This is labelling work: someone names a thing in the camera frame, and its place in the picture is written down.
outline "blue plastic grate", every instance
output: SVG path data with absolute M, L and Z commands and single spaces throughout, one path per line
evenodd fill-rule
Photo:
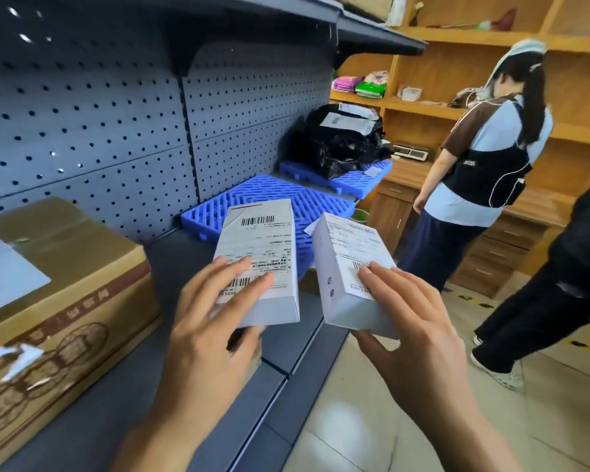
M 291 184 L 270 175 L 258 174 L 182 213 L 181 222 L 184 229 L 198 235 L 201 240 L 217 242 L 228 207 L 288 198 L 291 199 L 295 218 L 297 267 L 298 277 L 301 279 L 315 260 L 313 239 L 304 232 L 304 229 L 317 220 L 323 212 L 344 218 L 350 217 L 354 213 L 354 202 Z
M 291 160 L 284 160 L 280 162 L 280 173 L 291 175 L 297 181 L 308 181 L 315 186 L 330 188 L 337 194 L 353 195 L 358 199 L 364 199 L 382 181 L 383 177 L 391 172 L 393 161 L 383 160 L 369 164 L 365 166 L 365 169 L 370 167 L 379 167 L 383 171 L 375 177 L 370 177 L 361 170 L 354 170 L 329 181 L 313 172 L 310 167 Z

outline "person in black clothes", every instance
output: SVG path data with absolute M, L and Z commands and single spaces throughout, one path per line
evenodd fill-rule
M 514 363 L 590 322 L 590 189 L 577 201 L 549 260 L 474 333 L 471 360 L 509 389 L 523 387 Z

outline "brown sleeve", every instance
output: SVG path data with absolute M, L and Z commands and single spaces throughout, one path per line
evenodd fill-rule
M 455 157 L 461 156 L 470 149 L 481 127 L 492 117 L 501 104 L 500 99 L 491 99 L 489 102 L 480 102 L 472 106 L 452 128 L 446 140 L 443 141 L 442 148 Z

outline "green bucket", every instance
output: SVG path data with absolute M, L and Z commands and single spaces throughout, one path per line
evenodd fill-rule
M 354 222 L 362 223 L 363 225 L 365 225 L 368 219 L 369 212 L 363 209 L 354 209 L 354 214 L 352 215 L 352 220 L 354 220 Z

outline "hand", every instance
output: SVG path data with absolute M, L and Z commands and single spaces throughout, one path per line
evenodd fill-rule
M 465 346 L 439 292 L 421 278 L 372 262 L 359 271 L 400 336 L 388 351 L 371 334 L 353 332 L 396 403 L 433 441 L 459 420 L 481 417 L 468 375 Z
M 219 293 L 249 269 L 248 257 L 226 265 L 219 257 L 184 286 L 155 401 L 123 444 L 114 472 L 181 472 L 243 387 L 263 326 L 247 328 L 230 352 L 231 334 L 273 283 L 273 273 L 236 293 L 215 317 Z
M 415 199 L 415 202 L 413 202 L 413 210 L 421 214 L 422 210 L 424 210 L 426 202 L 428 202 L 428 196 L 420 192 L 417 198 Z

